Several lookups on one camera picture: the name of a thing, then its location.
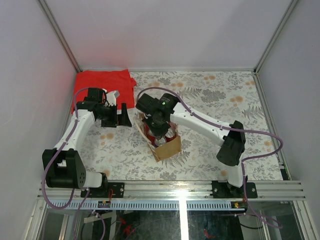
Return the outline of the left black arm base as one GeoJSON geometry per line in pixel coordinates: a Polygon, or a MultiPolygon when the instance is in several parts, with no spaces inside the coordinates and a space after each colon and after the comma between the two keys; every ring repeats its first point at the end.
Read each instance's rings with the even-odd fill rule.
{"type": "Polygon", "coordinates": [[[109,182],[106,186],[91,188],[89,198],[118,199],[123,198],[125,192],[124,182],[109,182]]]}

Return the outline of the red cola can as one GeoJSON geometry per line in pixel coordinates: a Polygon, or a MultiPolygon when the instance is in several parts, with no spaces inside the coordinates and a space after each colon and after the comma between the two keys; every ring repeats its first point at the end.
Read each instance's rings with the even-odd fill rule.
{"type": "Polygon", "coordinates": [[[142,123],[142,127],[143,127],[144,134],[147,135],[150,128],[148,127],[148,125],[145,122],[142,123]]]}
{"type": "Polygon", "coordinates": [[[169,122],[169,125],[174,130],[177,128],[177,125],[175,123],[173,123],[173,122],[169,122]]]}
{"type": "Polygon", "coordinates": [[[154,136],[153,132],[150,129],[147,131],[146,136],[150,140],[151,144],[154,145],[156,137],[154,136]]]}
{"type": "Polygon", "coordinates": [[[170,128],[165,134],[165,139],[167,142],[174,140],[177,137],[177,133],[174,129],[170,128]]]}

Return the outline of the red cola can front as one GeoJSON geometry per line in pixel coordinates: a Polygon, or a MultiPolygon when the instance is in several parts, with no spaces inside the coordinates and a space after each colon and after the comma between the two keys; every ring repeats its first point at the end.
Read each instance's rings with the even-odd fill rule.
{"type": "Polygon", "coordinates": [[[156,137],[154,136],[153,132],[150,129],[147,131],[146,136],[150,140],[151,144],[154,145],[156,137]]]}

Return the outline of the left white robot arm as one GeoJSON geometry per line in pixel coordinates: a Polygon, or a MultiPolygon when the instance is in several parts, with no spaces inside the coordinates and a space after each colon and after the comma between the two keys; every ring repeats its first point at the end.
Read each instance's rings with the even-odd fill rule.
{"type": "Polygon", "coordinates": [[[85,137],[99,120],[103,128],[132,127],[127,105],[121,104],[118,113],[117,90],[87,87],[82,101],[73,102],[73,114],[65,133],[52,149],[42,154],[44,173],[43,188],[92,189],[98,197],[105,197],[110,190],[104,173],[87,171],[80,157],[85,137]]]}

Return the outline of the purple soda can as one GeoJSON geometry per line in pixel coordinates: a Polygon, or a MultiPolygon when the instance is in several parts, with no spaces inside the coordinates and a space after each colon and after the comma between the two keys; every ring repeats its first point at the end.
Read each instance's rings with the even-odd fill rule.
{"type": "Polygon", "coordinates": [[[165,137],[161,137],[161,138],[156,138],[154,140],[154,147],[158,148],[160,146],[163,146],[167,143],[167,139],[165,137]]]}

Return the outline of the watermelon canvas tote bag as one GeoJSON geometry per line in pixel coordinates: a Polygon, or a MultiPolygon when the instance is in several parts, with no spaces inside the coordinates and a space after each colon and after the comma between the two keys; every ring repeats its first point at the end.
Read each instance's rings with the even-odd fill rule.
{"type": "Polygon", "coordinates": [[[175,139],[170,142],[166,142],[166,144],[162,146],[155,147],[151,144],[151,141],[147,138],[147,135],[144,134],[142,121],[144,118],[145,116],[143,113],[138,113],[134,117],[134,124],[142,138],[146,141],[146,144],[149,147],[156,162],[164,161],[170,157],[173,157],[181,151],[181,137],[179,136],[178,125],[176,125],[176,129],[174,129],[176,131],[175,139]]]}

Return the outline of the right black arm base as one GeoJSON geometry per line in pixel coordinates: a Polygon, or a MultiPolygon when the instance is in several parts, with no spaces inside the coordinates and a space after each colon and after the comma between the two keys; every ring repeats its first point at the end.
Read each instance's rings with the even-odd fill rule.
{"type": "Polygon", "coordinates": [[[215,199],[244,199],[245,193],[248,199],[257,199],[258,193],[254,182],[246,182],[244,186],[236,187],[227,181],[214,180],[211,182],[212,194],[215,199]]]}

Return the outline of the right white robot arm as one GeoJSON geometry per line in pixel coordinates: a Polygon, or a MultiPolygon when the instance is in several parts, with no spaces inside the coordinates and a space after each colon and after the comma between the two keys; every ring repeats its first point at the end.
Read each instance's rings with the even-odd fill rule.
{"type": "Polygon", "coordinates": [[[216,154],[217,160],[227,166],[229,194],[237,198],[245,193],[241,159],[246,137],[241,122],[216,120],[192,109],[180,97],[170,93],[163,94],[159,99],[144,93],[138,97],[135,107],[145,114],[144,122],[156,137],[163,137],[168,132],[170,123],[174,123],[213,141],[220,147],[216,154]]]}

